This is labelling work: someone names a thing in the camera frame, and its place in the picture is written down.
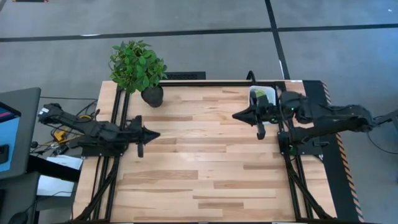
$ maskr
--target potted plant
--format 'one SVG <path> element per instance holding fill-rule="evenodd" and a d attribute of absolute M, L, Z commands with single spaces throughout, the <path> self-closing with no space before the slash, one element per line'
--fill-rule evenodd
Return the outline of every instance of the potted plant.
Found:
<path fill-rule="evenodd" d="M 129 41 L 113 46 L 115 52 L 111 55 L 109 67 L 112 70 L 111 79 L 128 94 L 136 90 L 141 92 L 142 99 L 151 107 L 158 107 L 163 102 L 163 88 L 159 86 L 167 66 L 159 59 L 153 50 L 143 40 Z"/>

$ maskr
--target floor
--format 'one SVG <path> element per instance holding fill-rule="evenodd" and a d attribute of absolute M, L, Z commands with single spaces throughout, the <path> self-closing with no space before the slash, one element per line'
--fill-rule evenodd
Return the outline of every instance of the floor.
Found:
<path fill-rule="evenodd" d="M 358 29 L 358 25 L 377 28 L 372 25 L 398 23 L 395 0 L 271 0 L 275 24 L 263 0 L 1 2 L 5 4 L 0 3 L 0 91 L 38 86 L 45 96 L 96 98 L 101 81 L 109 79 L 111 46 L 143 39 L 165 59 L 171 72 L 205 71 L 207 79 L 242 79 L 253 70 L 257 79 L 323 80 L 335 105 L 361 104 L 375 116 L 397 109 L 398 29 Z M 271 27 L 281 31 L 278 50 L 273 33 L 265 32 Z M 316 29 L 282 32 L 286 27 Z M 174 30 L 256 28 L 263 32 L 158 35 Z M 89 40 L 79 36 L 115 33 L 144 34 Z M 5 39 L 66 35 L 78 38 Z M 71 112 L 89 103 L 57 101 Z M 37 125 L 34 139 L 48 141 L 49 131 Z M 398 156 L 378 150 L 365 134 L 342 135 L 364 219 L 395 223 Z M 398 152 L 391 124 L 371 136 L 382 148 Z M 42 212 L 41 223 L 65 221 L 70 215 L 68 207 L 49 211 Z"/>

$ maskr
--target wooden table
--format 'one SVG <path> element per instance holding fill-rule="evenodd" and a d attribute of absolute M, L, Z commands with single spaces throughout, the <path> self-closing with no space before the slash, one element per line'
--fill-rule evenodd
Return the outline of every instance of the wooden table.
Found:
<path fill-rule="evenodd" d="M 285 86 L 288 91 L 306 94 L 303 82 L 286 81 Z M 287 172 L 276 137 L 278 125 L 268 124 L 265 139 L 259 141 L 256 127 L 231 117 L 247 108 L 248 89 L 166 86 L 159 108 L 151 108 L 139 93 L 134 93 L 127 119 L 142 115 L 144 125 L 161 136 L 145 146 L 144 158 L 138 158 L 135 144 L 121 158 L 111 221 L 294 220 Z M 115 92 L 115 83 L 103 82 L 98 120 L 111 119 Z M 314 156 L 302 156 L 302 160 L 309 191 L 335 217 L 324 164 Z M 96 157 L 84 161 L 73 207 L 75 216 L 91 200 L 96 163 Z M 106 194 L 100 217 L 104 217 Z M 298 197 L 305 217 L 300 191 Z"/>

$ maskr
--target white container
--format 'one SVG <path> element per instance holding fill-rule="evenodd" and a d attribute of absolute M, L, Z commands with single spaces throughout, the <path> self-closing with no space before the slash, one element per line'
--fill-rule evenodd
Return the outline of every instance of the white container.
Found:
<path fill-rule="evenodd" d="M 250 93 L 255 90 L 261 90 L 263 91 L 268 99 L 268 102 L 272 103 L 273 105 L 276 105 L 276 91 L 272 87 L 268 86 L 250 86 L 249 88 L 249 106 L 253 105 L 253 101 L 250 99 Z"/>

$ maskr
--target black plant pot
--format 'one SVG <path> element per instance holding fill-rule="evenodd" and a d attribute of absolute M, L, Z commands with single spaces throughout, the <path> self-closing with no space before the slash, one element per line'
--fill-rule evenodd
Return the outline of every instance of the black plant pot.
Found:
<path fill-rule="evenodd" d="M 141 92 L 141 97 L 149 106 L 160 107 L 163 103 L 163 88 L 161 86 L 146 88 Z"/>

